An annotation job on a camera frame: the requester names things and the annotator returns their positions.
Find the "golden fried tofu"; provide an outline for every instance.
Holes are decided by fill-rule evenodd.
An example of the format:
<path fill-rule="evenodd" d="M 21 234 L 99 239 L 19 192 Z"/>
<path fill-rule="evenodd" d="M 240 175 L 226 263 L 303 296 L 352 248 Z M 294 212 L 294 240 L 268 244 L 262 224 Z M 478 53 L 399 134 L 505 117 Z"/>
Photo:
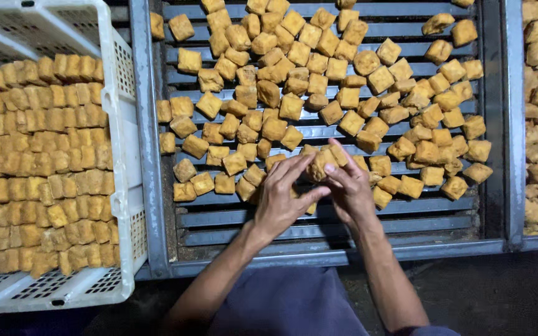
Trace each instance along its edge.
<path fill-rule="evenodd" d="M 194 28 L 186 14 L 173 17 L 168 24 L 176 41 L 184 41 L 194 36 Z"/>
<path fill-rule="evenodd" d="M 361 94 L 360 88 L 343 87 L 335 95 L 335 99 L 340 104 L 341 108 L 356 109 L 359 104 L 359 95 Z"/>
<path fill-rule="evenodd" d="M 476 40 L 478 37 L 474 22 L 468 19 L 458 21 L 458 23 L 456 23 L 452 28 L 451 33 L 454 39 L 455 48 L 468 44 L 469 42 Z"/>
<path fill-rule="evenodd" d="M 392 174 L 392 160 L 389 156 L 369 157 L 370 170 L 379 176 L 385 177 Z"/>
<path fill-rule="evenodd" d="M 485 134 L 485 121 L 480 115 L 473 115 L 466 119 L 464 125 L 462 125 L 462 131 L 468 140 L 473 140 L 479 136 Z"/>
<path fill-rule="evenodd" d="M 448 178 L 445 184 L 441 187 L 441 191 L 453 200 L 458 200 L 468 189 L 468 185 L 464 179 L 458 176 Z"/>
<path fill-rule="evenodd" d="M 384 92 L 395 83 L 392 73 L 385 66 L 380 66 L 368 77 L 371 90 L 377 95 Z"/>
<path fill-rule="evenodd" d="M 402 175 L 402 183 L 398 192 L 417 199 L 422 194 L 422 187 L 424 187 L 424 183 L 421 180 Z"/>
<path fill-rule="evenodd" d="M 373 200 L 375 202 L 375 205 L 380 210 L 383 210 L 392 200 L 392 195 L 390 195 L 388 192 L 379 188 L 379 186 L 375 186 L 373 188 Z"/>
<path fill-rule="evenodd" d="M 225 170 L 232 176 L 246 169 L 246 159 L 241 152 L 236 151 L 222 159 Z"/>
<path fill-rule="evenodd" d="M 337 102 L 337 100 L 334 100 L 327 104 L 327 106 L 325 106 L 321 111 L 319 111 L 319 115 L 321 118 L 323 118 L 325 124 L 329 126 L 344 117 L 344 112 L 342 112 L 340 104 Z"/>

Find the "dark floor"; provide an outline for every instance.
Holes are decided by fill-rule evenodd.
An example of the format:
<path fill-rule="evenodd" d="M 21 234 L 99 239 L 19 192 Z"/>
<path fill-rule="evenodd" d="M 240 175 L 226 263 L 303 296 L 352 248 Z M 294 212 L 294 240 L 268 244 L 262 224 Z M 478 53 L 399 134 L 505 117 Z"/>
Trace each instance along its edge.
<path fill-rule="evenodd" d="M 404 263 L 433 324 L 462 335 L 538 335 L 538 252 Z M 384 335 L 365 277 L 340 268 L 365 328 Z M 138 283 L 122 304 L 0 316 L 0 335 L 148 335 L 189 279 Z"/>

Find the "grate bar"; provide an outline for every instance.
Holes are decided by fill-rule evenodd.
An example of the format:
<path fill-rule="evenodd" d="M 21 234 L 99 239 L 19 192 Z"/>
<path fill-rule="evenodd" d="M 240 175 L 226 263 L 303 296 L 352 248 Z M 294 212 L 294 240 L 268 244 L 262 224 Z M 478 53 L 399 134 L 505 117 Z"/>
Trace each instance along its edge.
<path fill-rule="evenodd" d="M 325 8 L 327 12 L 338 15 L 340 10 L 335 7 L 335 4 L 290 4 L 289 9 L 295 10 L 303 17 L 312 17 L 319 7 Z M 229 17 L 232 19 L 241 19 L 249 13 L 245 10 L 244 4 L 226 5 Z M 400 17 L 400 16 L 433 16 L 442 12 L 450 13 L 455 16 L 469 16 L 473 14 L 473 9 L 465 9 L 445 2 L 395 2 L 395 3 L 359 3 L 355 4 L 354 9 L 363 13 L 361 17 Z M 171 19 L 180 14 L 186 14 L 191 20 L 205 20 L 206 13 L 202 6 L 199 5 L 169 5 L 163 6 L 163 17 Z"/>
<path fill-rule="evenodd" d="M 470 216 L 436 217 L 420 219 L 393 219 L 382 221 L 385 233 L 409 233 L 420 231 L 452 230 L 469 228 Z M 239 228 L 226 230 L 189 231 L 183 238 L 185 246 L 218 245 L 229 243 L 240 232 Z M 348 237 L 343 224 L 312 224 L 290 226 L 275 240 Z"/>
<path fill-rule="evenodd" d="M 413 57 L 424 56 L 431 45 L 430 42 L 413 42 L 413 43 L 398 43 L 402 48 L 400 57 Z M 361 44 L 358 46 L 358 51 L 373 50 L 376 51 L 380 46 L 380 43 Z M 186 47 L 190 51 L 198 51 L 201 54 L 203 62 L 215 62 L 217 58 L 213 57 L 211 49 L 209 47 Z M 178 48 L 168 47 L 167 61 L 170 63 L 177 63 L 177 51 Z M 452 50 L 452 56 L 465 56 L 476 54 L 476 43 L 468 44 L 464 47 Z"/>
<path fill-rule="evenodd" d="M 476 204 L 476 197 L 465 196 L 458 201 L 450 201 L 446 198 L 423 198 L 411 202 L 405 200 L 393 200 L 384 210 L 378 210 L 378 215 L 399 213 L 426 213 L 447 210 L 469 210 Z M 227 225 L 244 223 L 253 215 L 251 210 L 228 210 L 220 212 L 198 212 L 180 215 L 182 227 Z M 335 218 L 332 205 L 318 206 L 314 215 L 304 215 L 299 219 Z"/>

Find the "plastic crate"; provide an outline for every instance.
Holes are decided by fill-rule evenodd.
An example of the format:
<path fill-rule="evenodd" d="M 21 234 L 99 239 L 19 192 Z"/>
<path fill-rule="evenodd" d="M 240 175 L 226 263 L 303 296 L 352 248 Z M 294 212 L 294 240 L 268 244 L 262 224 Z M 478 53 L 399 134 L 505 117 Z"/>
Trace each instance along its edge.
<path fill-rule="evenodd" d="M 0 64 L 16 59 L 89 54 L 103 59 L 102 108 L 109 114 L 118 220 L 120 268 L 85 268 L 34 280 L 0 274 L 0 313 L 112 304 L 134 290 L 134 274 L 147 258 L 132 50 L 111 26 L 102 0 L 0 1 Z"/>

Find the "fried tofu cube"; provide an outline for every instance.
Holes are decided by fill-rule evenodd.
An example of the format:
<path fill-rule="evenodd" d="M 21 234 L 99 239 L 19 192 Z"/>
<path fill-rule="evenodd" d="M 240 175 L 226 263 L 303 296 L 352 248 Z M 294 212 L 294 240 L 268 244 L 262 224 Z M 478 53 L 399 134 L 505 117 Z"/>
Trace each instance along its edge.
<path fill-rule="evenodd" d="M 344 33 L 342 34 L 342 40 L 348 42 L 351 45 L 359 45 L 365 38 L 366 32 L 369 30 L 369 25 L 364 21 L 353 19 L 348 21 Z"/>
<path fill-rule="evenodd" d="M 476 80 L 483 77 L 483 65 L 481 60 L 468 60 L 462 63 L 466 74 L 462 78 L 465 81 Z"/>
<path fill-rule="evenodd" d="M 230 176 L 246 169 L 246 159 L 244 158 L 244 155 L 238 151 L 223 158 L 222 162 L 225 170 Z"/>
<path fill-rule="evenodd" d="M 160 147 L 161 154 L 175 153 L 176 152 L 176 135 L 169 132 L 160 133 L 159 134 L 159 147 Z"/>
<path fill-rule="evenodd" d="M 269 107 L 276 108 L 279 105 L 280 90 L 274 83 L 266 80 L 258 81 L 257 93 L 259 100 Z"/>
<path fill-rule="evenodd" d="M 389 125 L 400 122 L 409 116 L 408 109 L 400 105 L 379 111 L 379 118 L 383 119 Z"/>
<path fill-rule="evenodd" d="M 485 127 L 485 120 L 480 115 L 474 115 L 466 119 L 464 125 L 462 125 L 462 131 L 468 140 L 473 140 L 483 134 L 487 128 Z"/>
<path fill-rule="evenodd" d="M 375 134 L 379 138 L 383 138 L 385 134 L 387 134 L 389 126 L 385 123 L 385 121 L 383 121 L 383 119 L 379 117 L 371 117 L 362 130 Z"/>
<path fill-rule="evenodd" d="M 328 29 L 335 22 L 336 16 L 327 12 L 325 8 L 320 7 L 310 19 L 310 24 L 321 29 Z"/>
<path fill-rule="evenodd" d="M 485 162 L 491 151 L 491 142 L 487 140 L 469 140 L 468 151 L 464 154 L 467 160 Z"/>
<path fill-rule="evenodd" d="M 263 17 L 272 15 L 273 13 L 265 14 Z M 265 55 L 267 52 L 277 46 L 278 42 L 279 40 L 277 39 L 277 36 L 267 32 L 261 32 L 257 37 L 255 37 L 254 40 L 252 40 L 250 50 L 257 55 Z"/>
<path fill-rule="evenodd" d="M 173 166 L 173 173 L 176 175 L 178 181 L 186 183 L 196 175 L 196 169 L 190 159 L 184 158 Z"/>
<path fill-rule="evenodd" d="M 377 49 L 377 56 L 381 60 L 381 63 L 391 66 L 396 63 L 401 52 L 402 48 L 387 38 Z"/>
<path fill-rule="evenodd" d="M 177 69 L 187 73 L 198 73 L 203 66 L 203 59 L 198 51 L 184 48 L 177 50 Z"/>
<path fill-rule="evenodd" d="M 450 111 L 462 103 L 462 98 L 453 91 L 446 91 L 433 97 L 433 103 L 438 104 L 444 111 Z"/>
<path fill-rule="evenodd" d="M 224 87 L 224 79 L 215 69 L 200 69 L 198 71 L 198 84 L 201 92 L 219 92 Z"/>
<path fill-rule="evenodd" d="M 367 131 L 360 131 L 356 135 L 356 143 L 363 151 L 372 153 L 379 149 L 381 138 L 379 138 L 376 134 L 369 133 Z"/>
<path fill-rule="evenodd" d="M 244 172 L 242 177 L 253 186 L 259 187 L 263 183 L 263 180 L 265 180 L 265 177 L 267 177 L 267 173 L 258 168 L 256 164 L 253 164 Z"/>
<path fill-rule="evenodd" d="M 390 195 L 388 192 L 379 188 L 379 186 L 375 186 L 373 188 L 373 200 L 375 202 L 375 205 L 380 210 L 383 210 L 392 200 L 392 195 Z"/>
<path fill-rule="evenodd" d="M 348 23 L 352 20 L 358 20 L 361 12 L 359 11 L 353 11 L 352 8 L 344 8 L 340 10 L 340 13 L 338 15 L 338 25 L 337 29 L 339 32 L 343 32 L 346 30 L 346 27 L 348 26 Z"/>
<path fill-rule="evenodd" d="M 435 40 L 431 43 L 429 49 L 427 49 L 424 57 L 435 65 L 440 65 L 450 57 L 453 49 L 451 43 L 444 40 Z"/>
<path fill-rule="evenodd" d="M 271 151 L 271 141 L 262 138 L 257 144 L 257 155 L 259 158 L 267 158 Z"/>
<path fill-rule="evenodd" d="M 475 181 L 477 184 L 481 184 L 491 174 L 493 174 L 493 170 L 484 164 L 481 163 L 473 163 L 470 167 L 466 168 L 463 172 L 464 176 L 467 176 L 471 180 Z"/>
<path fill-rule="evenodd" d="M 240 143 L 255 143 L 259 137 L 259 134 L 245 124 L 238 126 L 238 141 Z"/>
<path fill-rule="evenodd" d="M 348 61 L 331 57 L 327 65 L 325 77 L 332 81 L 340 81 L 346 77 Z"/>
<path fill-rule="evenodd" d="M 389 156 L 369 157 L 370 170 L 379 176 L 385 177 L 392 174 L 392 160 Z"/>
<path fill-rule="evenodd" d="M 235 185 L 235 191 L 238 193 L 240 198 L 246 202 L 253 197 L 253 194 L 257 191 L 257 187 L 252 185 L 246 179 L 240 178 L 238 183 Z"/>
<path fill-rule="evenodd" d="M 198 174 L 190 179 L 190 182 L 192 183 L 197 196 L 206 194 L 215 189 L 215 183 L 213 182 L 209 172 Z"/>
<path fill-rule="evenodd" d="M 439 149 L 433 142 L 419 141 L 416 144 L 414 159 L 422 163 L 437 163 L 439 160 Z"/>
<path fill-rule="evenodd" d="M 397 81 L 410 79 L 410 76 L 412 76 L 414 73 L 406 58 L 403 57 L 394 63 L 394 65 L 390 66 L 388 70 L 393 75 L 393 78 Z"/>
<path fill-rule="evenodd" d="M 327 93 L 327 83 L 327 77 L 321 76 L 317 73 L 311 73 L 309 76 L 309 89 L 307 90 L 307 93 L 325 95 Z"/>
<path fill-rule="evenodd" d="M 302 113 L 304 100 L 293 93 L 288 93 L 281 99 L 279 117 L 291 120 L 299 120 Z"/>
<path fill-rule="evenodd" d="M 335 36 L 331 29 L 325 29 L 317 43 L 317 50 L 325 56 L 333 57 L 339 43 L 340 39 Z"/>
<path fill-rule="evenodd" d="M 365 120 L 360 115 L 353 110 L 349 110 L 342 118 L 340 127 L 346 131 L 346 133 L 355 136 L 361 130 L 364 122 Z"/>
<path fill-rule="evenodd" d="M 402 175 L 402 183 L 398 192 L 417 199 L 422 194 L 422 187 L 424 187 L 424 183 L 421 180 Z"/>
<path fill-rule="evenodd" d="M 281 139 L 281 144 L 284 145 L 290 151 L 296 149 L 296 146 L 303 140 L 304 135 L 302 132 L 296 129 L 293 125 L 286 128 L 286 133 Z"/>
<path fill-rule="evenodd" d="M 468 185 L 466 184 L 466 181 L 458 176 L 448 178 L 445 184 L 441 187 L 441 191 L 453 200 L 458 200 L 464 195 L 467 189 Z"/>
<path fill-rule="evenodd" d="M 172 117 L 192 117 L 194 113 L 194 104 L 190 97 L 173 97 L 169 99 L 172 109 Z"/>
<path fill-rule="evenodd" d="M 274 164 L 276 164 L 279 161 L 283 161 L 285 159 L 286 159 L 285 154 L 276 154 L 274 156 L 268 156 L 265 159 L 265 166 L 266 166 L 265 170 L 267 171 L 267 173 L 269 173 L 271 171 L 271 168 L 273 168 Z"/>
<path fill-rule="evenodd" d="M 319 115 L 323 118 L 325 124 L 329 126 L 344 117 L 344 112 L 342 112 L 340 103 L 334 100 L 319 111 Z"/>
<path fill-rule="evenodd" d="M 219 133 L 223 135 L 226 139 L 233 140 L 238 128 L 240 126 L 240 120 L 238 120 L 235 115 L 228 113 L 225 115 L 224 122 L 219 128 Z"/>
<path fill-rule="evenodd" d="M 378 95 L 391 87 L 395 80 L 392 73 L 385 66 L 380 66 L 377 70 L 371 73 L 368 77 L 369 87 Z"/>
<path fill-rule="evenodd" d="M 239 143 L 236 151 L 241 152 L 248 162 L 254 162 L 257 157 L 256 143 Z"/>
<path fill-rule="evenodd" d="M 196 107 L 203 112 L 208 118 L 215 119 L 221 107 L 221 99 L 215 97 L 211 92 L 205 94 L 198 100 Z"/>
<path fill-rule="evenodd" d="M 478 37 L 472 20 L 460 20 L 451 30 L 454 47 L 458 48 L 476 40 Z"/>
<path fill-rule="evenodd" d="M 407 156 L 415 154 L 416 151 L 415 145 L 403 136 L 387 148 L 387 152 L 397 158 L 398 161 L 404 161 Z"/>
<path fill-rule="evenodd" d="M 381 188 L 383 191 L 386 191 L 388 194 L 395 195 L 398 192 L 398 188 L 401 184 L 402 181 L 400 179 L 395 178 L 392 175 L 388 175 L 377 182 L 377 187 Z"/>
<path fill-rule="evenodd" d="M 206 164 L 210 166 L 221 166 L 221 160 L 228 155 L 229 147 L 209 146 Z"/>
<path fill-rule="evenodd" d="M 455 128 L 464 125 L 464 117 L 459 108 L 454 108 L 445 112 L 442 121 L 447 128 Z"/>
<path fill-rule="evenodd" d="M 221 124 L 205 123 L 202 139 L 209 143 L 221 145 L 224 142 L 224 136 L 219 133 L 220 128 Z"/>
<path fill-rule="evenodd" d="M 322 75 L 325 70 L 327 70 L 328 62 L 329 57 L 318 53 L 311 53 L 309 55 L 309 61 L 307 62 L 306 67 L 309 69 L 309 72 Z"/>
<path fill-rule="evenodd" d="M 196 125 L 189 117 L 185 115 L 174 118 L 169 126 L 176 133 L 176 135 L 182 139 L 191 135 L 197 130 Z"/>
<path fill-rule="evenodd" d="M 450 83 L 457 82 L 466 75 L 466 69 L 458 62 L 457 59 L 451 60 L 442 65 L 437 71 L 442 73 Z"/>
<path fill-rule="evenodd" d="M 184 41 L 194 36 L 194 28 L 186 14 L 175 16 L 168 23 L 176 41 Z"/>

